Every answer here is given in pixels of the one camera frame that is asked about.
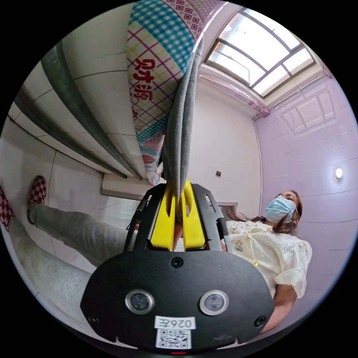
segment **label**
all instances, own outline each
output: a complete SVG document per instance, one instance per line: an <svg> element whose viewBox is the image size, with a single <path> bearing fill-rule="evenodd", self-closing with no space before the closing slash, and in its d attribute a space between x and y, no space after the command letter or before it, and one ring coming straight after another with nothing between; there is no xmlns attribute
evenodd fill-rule
<svg viewBox="0 0 358 358"><path fill-rule="evenodd" d="M190 330L195 329L195 317L163 317L156 316L154 328Z"/></svg>
<svg viewBox="0 0 358 358"><path fill-rule="evenodd" d="M156 348L191 349L191 330L158 329Z"/></svg>

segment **slipper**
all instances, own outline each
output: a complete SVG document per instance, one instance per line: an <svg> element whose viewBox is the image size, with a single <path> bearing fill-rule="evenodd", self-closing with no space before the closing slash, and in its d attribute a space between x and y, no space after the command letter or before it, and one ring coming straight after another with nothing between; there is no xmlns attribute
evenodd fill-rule
<svg viewBox="0 0 358 358"><path fill-rule="evenodd" d="M32 185L31 192L30 192L30 199L27 204L27 220L31 225L35 225L30 220L30 205L33 202L39 202L41 204L45 204L46 199L46 180L43 176L39 175L36 177L34 184Z"/></svg>
<svg viewBox="0 0 358 358"><path fill-rule="evenodd" d="M15 214L11 209L11 205L2 187L0 187L0 221L3 223L7 232L9 232L9 221L12 217L15 217Z"/></svg>

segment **blue face mask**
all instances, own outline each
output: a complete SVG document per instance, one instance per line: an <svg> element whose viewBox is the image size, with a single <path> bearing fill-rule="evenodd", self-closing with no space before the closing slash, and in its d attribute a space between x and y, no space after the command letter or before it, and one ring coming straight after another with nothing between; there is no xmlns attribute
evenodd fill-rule
<svg viewBox="0 0 358 358"><path fill-rule="evenodd" d="M280 195L268 205L266 219L272 223L277 223L283 216L288 214L285 223L289 223L295 210L297 211L295 203Z"/></svg>

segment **wall light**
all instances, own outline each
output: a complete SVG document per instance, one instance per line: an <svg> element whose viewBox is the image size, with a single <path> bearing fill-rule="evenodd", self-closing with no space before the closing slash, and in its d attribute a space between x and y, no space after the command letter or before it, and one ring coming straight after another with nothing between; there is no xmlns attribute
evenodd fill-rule
<svg viewBox="0 0 358 358"><path fill-rule="evenodd" d="M342 178L343 172L341 168L336 169L335 179L339 180Z"/></svg>

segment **window frame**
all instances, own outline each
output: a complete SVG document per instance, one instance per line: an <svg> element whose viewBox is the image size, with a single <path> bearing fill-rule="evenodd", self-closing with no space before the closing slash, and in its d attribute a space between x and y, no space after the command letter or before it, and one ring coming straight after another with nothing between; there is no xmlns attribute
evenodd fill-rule
<svg viewBox="0 0 358 358"><path fill-rule="evenodd" d="M246 13L245 10L247 10L249 8L247 7L242 7L240 10L238 10L237 12L235 12L235 14L233 16L230 17L230 19L228 21L226 21L225 25L220 29L219 34L216 36L212 46L210 47L207 55L205 56L204 59L204 63L207 64L208 66L214 67L224 73L226 73L227 75L235 78L237 81L241 82L242 84L244 84L245 86L247 86L251 91L253 91L255 94L257 94L260 98L266 99L267 97L269 97L270 95L272 95L274 92L276 92L279 88L281 88L282 86L284 86L286 83L290 82L293 78L299 76L300 74L302 74L303 72L307 71L310 67L313 67L316 64L316 61L314 59L314 57L312 56L312 54L310 53L310 51L306 48L306 46L299 40L297 39L297 41L299 42L299 44L294 47L293 49L290 49L288 47L288 45L272 30L270 30L266 25L264 25L262 22L260 22L259 20L257 20L256 18L254 18L253 16L251 16L250 14ZM245 17L247 17L248 19L254 21L255 23L257 23L259 26L261 26L263 29L265 29L268 33L270 33L277 41L279 41L279 43L281 43L285 49L289 52L289 54L287 56L285 56L282 60L280 60L279 62L277 62L272 68L270 68L269 70L266 70L260 63L258 63L254 58L252 58L250 55L248 55L247 53L245 53L244 51L242 51L241 49L239 49L238 47L236 47L235 45L227 42L226 40L223 40L220 38L220 34L223 32L223 29L229 24L229 22L237 15L237 14L241 14ZM261 76L255 83L253 83L252 85L250 85L247 81L245 81L243 78L241 78L239 75L235 74L234 72L230 71L228 68L219 65L218 63L209 60L211 54L213 53L213 51L215 50L216 46L221 43L223 45L229 46L231 47L233 50L241 53L242 55L246 56L249 60L251 60L254 64L256 64L257 66L259 66L264 72L265 74L263 76ZM309 65L307 65L306 67L302 68L301 70L299 70L298 72L296 72L294 75L291 74L291 72L287 69L287 67L283 64L286 60L288 60L289 58L291 58L294 54L296 54L298 51L301 51L302 49L306 49L308 51L308 53L310 54L313 62L310 63ZM264 78L266 78L269 74L271 74L276 68L278 68L279 66L282 66L285 71L287 71L289 78L284 80L282 83L280 83L277 87L275 87L273 90L271 90L270 92L268 92L265 96L262 96L261 94L259 94L257 91L255 91L253 88L260 83Z"/></svg>

